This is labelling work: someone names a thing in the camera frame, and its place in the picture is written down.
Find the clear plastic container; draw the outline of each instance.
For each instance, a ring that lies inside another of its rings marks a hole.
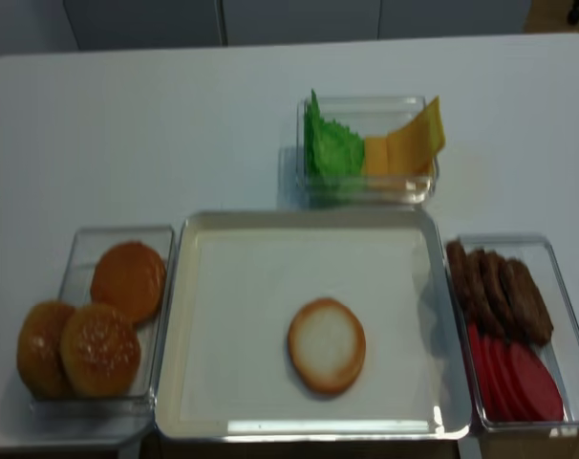
[[[88,304],[90,284],[100,257],[114,245],[140,241],[156,251],[166,266],[164,295],[159,312],[137,328],[141,361],[128,393],[121,397],[32,400],[35,416],[149,415],[156,400],[168,319],[168,297],[174,275],[175,232],[171,227],[81,229],[75,235],[58,298],[76,307]]]
[[[493,422],[487,418],[479,389],[474,391],[473,399],[483,427],[490,432],[538,430],[544,431],[549,436],[575,435],[579,427],[579,327],[550,243],[544,236],[520,234],[469,235],[461,236],[460,241],[466,252],[477,248],[496,251],[503,257],[522,260],[529,268],[554,327],[549,344],[542,348],[532,348],[555,380],[564,403],[564,421],[561,423]],[[447,276],[450,279],[448,262],[446,265]],[[466,372],[471,380],[471,386],[479,387],[467,339],[466,324],[455,298],[454,302],[464,346]]]
[[[336,120],[361,137],[386,136],[412,120],[423,108],[423,97],[319,98],[324,120]],[[304,117],[310,99],[298,104],[296,179],[315,204],[396,203],[418,205],[435,191],[439,164],[432,175],[386,177],[312,177],[304,149]]]

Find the green lettuce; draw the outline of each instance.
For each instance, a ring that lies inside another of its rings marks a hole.
[[[310,176],[321,177],[338,191],[355,188],[355,183],[339,183],[337,178],[359,177],[364,163],[364,141],[348,126],[321,118],[314,91],[305,114],[305,155]]]

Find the hamburger bun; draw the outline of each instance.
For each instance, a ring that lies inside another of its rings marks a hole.
[[[132,324],[119,310],[90,304],[67,322],[60,355],[78,395],[113,397],[126,392],[137,375],[140,345]]]
[[[320,298],[294,317],[288,332],[288,351],[310,390],[334,395],[357,379],[366,355],[366,338],[347,306],[332,298]]]
[[[60,337],[75,308],[61,301],[35,305],[18,336],[17,368],[20,378],[37,398],[69,397],[73,390],[62,367]]]
[[[143,322],[158,311],[165,278],[156,251],[141,242],[118,244],[98,260],[90,297],[118,308],[132,323]]]

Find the floor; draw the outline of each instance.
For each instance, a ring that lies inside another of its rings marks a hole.
[[[525,22],[527,33],[579,32],[579,24],[570,26],[567,15],[571,0],[532,0],[532,7]],[[548,440],[546,438],[483,437],[481,439],[483,459],[579,459],[579,435],[573,439]],[[0,454],[0,459],[115,459],[116,454],[108,452],[58,451],[55,453]],[[156,434],[147,436],[141,444],[141,459],[179,459],[179,458],[228,458],[258,459],[275,458],[459,458],[454,443],[410,443],[394,442],[384,444],[265,444],[265,445],[228,445],[198,444],[175,445],[159,438]]]

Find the tomato slice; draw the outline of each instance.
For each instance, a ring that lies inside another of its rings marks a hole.
[[[500,382],[498,381],[498,377],[493,366],[492,346],[492,339],[485,335],[482,339],[482,360],[484,362],[484,369],[487,374],[489,390],[491,391],[491,399],[497,407],[498,413],[500,414],[500,421],[517,421],[512,411],[508,407],[508,403],[502,388],[500,387]]]
[[[512,381],[512,376],[510,376],[506,345],[501,339],[491,341],[491,363],[506,404],[512,412],[513,419],[516,421],[533,421],[525,401],[519,396],[517,387]]]
[[[472,350],[472,361],[474,362],[474,370],[477,373],[479,380],[479,389],[481,390],[482,406],[484,407],[487,419],[492,421],[498,419],[493,402],[491,400],[491,392],[489,391],[489,384],[487,384],[487,375],[483,366],[483,350],[481,349],[481,337],[479,330],[475,323],[468,325],[468,337],[470,338],[470,349]]]
[[[508,350],[510,374],[520,398],[536,421],[563,421],[564,403],[555,381],[531,349],[513,342]]]

